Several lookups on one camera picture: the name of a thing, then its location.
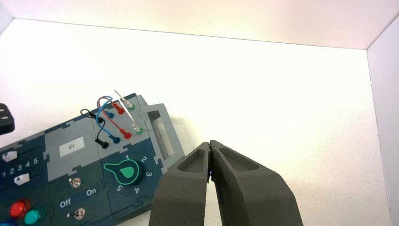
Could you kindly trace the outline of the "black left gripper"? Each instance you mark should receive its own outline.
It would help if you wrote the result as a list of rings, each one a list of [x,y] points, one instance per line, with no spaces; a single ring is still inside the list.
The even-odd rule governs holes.
[[[6,104],[0,104],[0,134],[11,133],[15,130],[14,117]]]

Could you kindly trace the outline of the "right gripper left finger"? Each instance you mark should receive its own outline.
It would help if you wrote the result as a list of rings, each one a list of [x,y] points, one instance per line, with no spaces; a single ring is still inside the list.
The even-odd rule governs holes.
[[[204,225],[210,152],[209,142],[201,143],[161,177],[149,225]]]

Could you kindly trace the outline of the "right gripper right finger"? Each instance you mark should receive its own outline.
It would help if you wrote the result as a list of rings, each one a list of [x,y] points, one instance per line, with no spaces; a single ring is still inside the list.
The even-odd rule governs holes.
[[[211,140],[211,180],[224,226],[301,226],[295,196],[282,176]]]

